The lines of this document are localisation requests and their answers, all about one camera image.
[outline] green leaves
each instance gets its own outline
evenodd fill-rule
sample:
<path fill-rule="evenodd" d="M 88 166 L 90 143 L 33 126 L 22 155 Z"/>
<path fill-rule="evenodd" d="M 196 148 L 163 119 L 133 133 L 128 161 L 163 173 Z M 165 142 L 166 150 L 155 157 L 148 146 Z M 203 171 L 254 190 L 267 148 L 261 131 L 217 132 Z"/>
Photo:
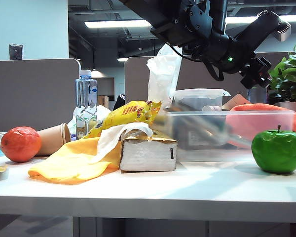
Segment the green leaves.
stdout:
<path fill-rule="evenodd" d="M 270 101 L 296 101 L 296 47 L 288 56 L 269 71 L 272 76 Z"/>

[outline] water bottle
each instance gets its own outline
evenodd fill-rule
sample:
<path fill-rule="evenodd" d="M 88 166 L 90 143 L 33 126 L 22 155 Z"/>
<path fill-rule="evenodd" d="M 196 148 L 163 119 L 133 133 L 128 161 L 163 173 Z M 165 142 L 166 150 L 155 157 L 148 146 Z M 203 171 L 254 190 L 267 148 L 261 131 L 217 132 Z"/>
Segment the water bottle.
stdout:
<path fill-rule="evenodd" d="M 81 70 L 75 80 L 76 91 L 76 139 L 80 139 L 97 122 L 97 81 L 91 78 L 90 70 Z"/>

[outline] desk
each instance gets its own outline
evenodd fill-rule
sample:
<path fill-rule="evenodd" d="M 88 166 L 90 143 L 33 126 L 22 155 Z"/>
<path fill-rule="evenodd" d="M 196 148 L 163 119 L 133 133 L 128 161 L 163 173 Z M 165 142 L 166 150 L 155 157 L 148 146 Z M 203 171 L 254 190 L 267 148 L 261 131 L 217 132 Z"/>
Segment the desk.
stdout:
<path fill-rule="evenodd" d="M 261 171 L 253 159 L 179 163 L 173 172 L 122 173 L 79 185 L 30 179 L 34 163 L 0 179 L 0 214 L 296 223 L 296 171 Z"/>

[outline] small packet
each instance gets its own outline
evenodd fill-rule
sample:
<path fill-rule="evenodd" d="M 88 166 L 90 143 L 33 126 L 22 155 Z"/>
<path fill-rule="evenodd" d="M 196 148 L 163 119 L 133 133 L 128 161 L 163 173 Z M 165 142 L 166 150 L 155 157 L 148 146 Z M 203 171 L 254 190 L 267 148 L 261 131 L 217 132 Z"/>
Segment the small packet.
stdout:
<path fill-rule="evenodd" d="M 161 102 L 131 101 L 110 112 L 109 115 L 103 119 L 103 121 L 98 122 L 84 138 L 100 137 L 102 130 L 131 122 L 144 122 L 150 125 L 158 114 L 160 106 Z"/>

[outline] yellow cloth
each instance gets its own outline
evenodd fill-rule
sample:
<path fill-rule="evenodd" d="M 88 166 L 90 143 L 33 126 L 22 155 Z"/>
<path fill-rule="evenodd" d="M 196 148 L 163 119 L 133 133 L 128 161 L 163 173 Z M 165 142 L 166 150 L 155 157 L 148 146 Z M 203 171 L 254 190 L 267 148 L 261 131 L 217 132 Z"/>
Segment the yellow cloth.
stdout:
<path fill-rule="evenodd" d="M 89 164 L 97 154 L 98 141 L 96 137 L 64 144 L 49 158 L 31 167 L 29 176 L 51 183 L 77 184 L 118 170 L 120 142 L 99 162 Z"/>

